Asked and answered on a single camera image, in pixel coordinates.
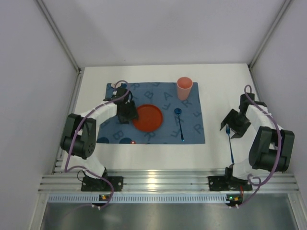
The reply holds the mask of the blue metallic fork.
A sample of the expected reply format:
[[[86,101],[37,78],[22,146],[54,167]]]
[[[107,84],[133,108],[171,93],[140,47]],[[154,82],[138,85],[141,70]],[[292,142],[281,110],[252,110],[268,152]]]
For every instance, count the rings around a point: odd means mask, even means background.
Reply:
[[[232,162],[232,164],[234,164],[235,161],[234,161],[234,156],[233,156],[233,150],[232,150],[232,144],[231,144],[231,138],[230,138],[231,130],[230,130],[229,125],[226,125],[225,131],[226,131],[226,134],[228,135],[228,140],[229,140],[231,162]]]

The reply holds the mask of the red round plate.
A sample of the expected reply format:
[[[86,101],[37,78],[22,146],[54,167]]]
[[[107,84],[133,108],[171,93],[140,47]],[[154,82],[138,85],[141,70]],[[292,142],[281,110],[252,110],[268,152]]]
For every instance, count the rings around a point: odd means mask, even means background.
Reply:
[[[135,128],[142,132],[154,132],[158,130],[164,120],[161,110],[152,104],[143,104],[137,108],[139,117],[133,119]]]

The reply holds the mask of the blue metallic spoon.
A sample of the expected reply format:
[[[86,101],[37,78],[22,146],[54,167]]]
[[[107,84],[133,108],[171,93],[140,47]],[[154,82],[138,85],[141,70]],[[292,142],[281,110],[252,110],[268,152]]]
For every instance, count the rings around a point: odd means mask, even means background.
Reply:
[[[183,136],[183,132],[182,132],[182,126],[181,126],[181,120],[180,120],[180,115],[182,113],[182,110],[180,108],[175,108],[174,109],[174,113],[177,115],[178,117],[178,123],[179,123],[179,127],[180,127],[180,135],[181,135],[181,141],[184,142],[184,136]]]

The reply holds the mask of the blue letter-print placemat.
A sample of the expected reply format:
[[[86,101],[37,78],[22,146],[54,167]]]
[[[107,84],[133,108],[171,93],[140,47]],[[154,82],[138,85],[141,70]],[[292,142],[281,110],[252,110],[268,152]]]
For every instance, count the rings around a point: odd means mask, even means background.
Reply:
[[[142,132],[132,122],[120,124],[117,117],[103,122],[98,131],[97,143],[105,144],[204,144],[204,128],[198,84],[195,82],[186,100],[179,100],[174,82],[143,82],[130,84],[137,107],[143,104],[157,106],[164,117],[161,127],[154,132]],[[178,117],[180,108],[184,142],[181,141]]]

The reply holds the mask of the pink plastic cup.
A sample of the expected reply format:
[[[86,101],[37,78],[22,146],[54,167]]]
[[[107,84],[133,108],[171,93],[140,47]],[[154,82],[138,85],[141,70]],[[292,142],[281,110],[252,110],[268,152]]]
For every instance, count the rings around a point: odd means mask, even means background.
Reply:
[[[177,80],[177,96],[180,100],[186,100],[193,86],[193,81],[188,77],[181,77]]]

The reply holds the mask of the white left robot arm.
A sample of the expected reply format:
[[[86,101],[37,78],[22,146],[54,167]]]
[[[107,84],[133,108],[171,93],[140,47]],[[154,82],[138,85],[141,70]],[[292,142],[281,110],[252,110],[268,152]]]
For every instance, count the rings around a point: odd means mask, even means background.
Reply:
[[[126,88],[115,89],[110,98],[87,112],[68,115],[60,142],[61,149],[68,153],[65,172],[81,169],[95,179],[106,175],[105,166],[94,155],[96,132],[103,122],[115,116],[120,124],[138,118],[132,92]]]

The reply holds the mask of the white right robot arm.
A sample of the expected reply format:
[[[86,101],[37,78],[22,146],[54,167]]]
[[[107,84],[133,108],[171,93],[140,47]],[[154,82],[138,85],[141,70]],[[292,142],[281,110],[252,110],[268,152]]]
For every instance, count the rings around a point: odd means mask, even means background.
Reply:
[[[255,94],[240,96],[239,111],[232,109],[221,122],[228,139],[242,138],[252,126],[256,131],[247,159],[225,168],[225,177],[229,181],[243,181],[245,176],[255,174],[257,170],[285,172],[290,165],[295,135],[273,122],[264,102],[255,101]]]

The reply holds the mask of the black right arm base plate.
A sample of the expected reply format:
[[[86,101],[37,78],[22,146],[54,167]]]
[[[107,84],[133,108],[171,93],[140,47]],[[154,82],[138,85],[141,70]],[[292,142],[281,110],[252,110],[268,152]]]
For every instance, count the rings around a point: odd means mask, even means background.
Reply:
[[[226,176],[209,176],[208,177],[209,190],[220,191],[252,191],[252,185],[247,180],[238,179],[235,177]]]

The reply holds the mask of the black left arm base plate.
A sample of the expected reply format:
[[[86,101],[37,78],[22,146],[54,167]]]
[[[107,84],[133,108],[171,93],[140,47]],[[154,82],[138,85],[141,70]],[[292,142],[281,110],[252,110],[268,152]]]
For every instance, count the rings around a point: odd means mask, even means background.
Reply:
[[[124,180],[123,177],[109,176],[107,179],[113,185],[115,192],[122,191],[123,180]],[[82,192],[111,192],[111,187],[107,182],[103,180],[85,176],[82,180],[81,191]]]

